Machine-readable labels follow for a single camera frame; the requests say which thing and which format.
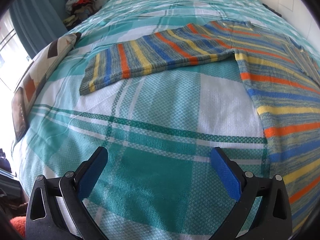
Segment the blue-grey curtain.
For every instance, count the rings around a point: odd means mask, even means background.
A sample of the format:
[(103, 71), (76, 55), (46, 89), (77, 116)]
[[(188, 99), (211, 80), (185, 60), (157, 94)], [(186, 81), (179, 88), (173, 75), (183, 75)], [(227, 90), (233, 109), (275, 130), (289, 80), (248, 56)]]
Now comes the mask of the blue-grey curtain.
[(65, 0), (14, 0), (9, 8), (16, 34), (30, 58), (67, 33)]

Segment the teal white plaid bedspread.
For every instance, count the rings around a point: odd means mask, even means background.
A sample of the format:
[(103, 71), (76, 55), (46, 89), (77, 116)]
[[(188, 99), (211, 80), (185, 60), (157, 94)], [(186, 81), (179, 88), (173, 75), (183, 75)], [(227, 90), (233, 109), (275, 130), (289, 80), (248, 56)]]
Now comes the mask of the teal white plaid bedspread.
[(26, 193), (39, 174), (60, 177), (103, 146), (108, 163), (85, 205), (109, 239), (208, 239), (234, 205), (211, 167), (212, 148), (256, 176), (284, 179), (271, 170), (262, 120), (234, 57), (79, 92), (99, 52), (212, 21), (286, 35), (319, 67), (319, 52), (259, 0), (107, 0), (76, 27), (80, 40), (45, 83), (12, 149)]

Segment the orange fleece garment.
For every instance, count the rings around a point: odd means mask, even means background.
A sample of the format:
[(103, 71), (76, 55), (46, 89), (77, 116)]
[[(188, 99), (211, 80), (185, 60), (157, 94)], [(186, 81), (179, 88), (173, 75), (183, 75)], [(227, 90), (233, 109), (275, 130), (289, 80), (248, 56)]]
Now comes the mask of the orange fleece garment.
[(26, 217), (25, 216), (14, 217), (10, 220), (10, 222), (12, 226), (15, 228), (15, 230), (24, 238)]

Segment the patterned beige brown pillow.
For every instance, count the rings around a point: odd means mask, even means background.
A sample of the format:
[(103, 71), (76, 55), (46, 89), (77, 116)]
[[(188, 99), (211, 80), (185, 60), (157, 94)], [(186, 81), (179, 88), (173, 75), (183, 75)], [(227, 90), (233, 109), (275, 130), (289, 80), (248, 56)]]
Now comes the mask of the patterned beige brown pillow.
[(45, 83), (80, 38), (81, 33), (71, 33), (54, 40), (35, 56), (23, 74), (11, 102), (16, 142), (29, 128), (28, 114)]

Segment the dark bedside table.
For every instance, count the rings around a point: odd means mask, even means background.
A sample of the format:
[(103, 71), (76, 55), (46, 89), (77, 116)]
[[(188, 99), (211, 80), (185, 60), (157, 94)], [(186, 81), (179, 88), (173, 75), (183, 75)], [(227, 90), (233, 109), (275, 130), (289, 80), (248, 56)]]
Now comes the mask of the dark bedside table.
[(262, 5), (268, 9), (269, 11), (273, 12), (274, 14), (276, 14), (279, 17), (282, 17), (282, 14), (280, 14), (279, 12), (277, 12), (276, 10), (274, 10), (273, 8), (269, 7), (268, 5), (266, 5), (265, 3), (262, 3)]

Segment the pile of colourful clothes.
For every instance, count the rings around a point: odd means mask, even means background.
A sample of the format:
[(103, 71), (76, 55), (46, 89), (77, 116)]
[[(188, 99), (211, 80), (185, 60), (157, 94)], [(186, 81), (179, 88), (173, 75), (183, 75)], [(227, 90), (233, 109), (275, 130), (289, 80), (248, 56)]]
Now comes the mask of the pile of colourful clothes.
[(67, 30), (75, 28), (97, 12), (98, 0), (65, 0), (65, 2), (65, 11), (69, 16), (62, 22)]

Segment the multicolour striped knit shirt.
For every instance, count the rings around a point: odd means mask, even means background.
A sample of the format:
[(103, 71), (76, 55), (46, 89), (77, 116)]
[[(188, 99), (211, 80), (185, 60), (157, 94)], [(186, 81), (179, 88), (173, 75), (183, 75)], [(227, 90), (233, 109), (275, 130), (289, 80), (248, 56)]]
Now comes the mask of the multicolour striped knit shirt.
[(319, 67), (286, 35), (249, 22), (188, 24), (115, 44), (89, 62), (81, 95), (119, 80), (234, 57), (259, 114), (272, 171), (283, 171), (293, 228), (319, 200)]

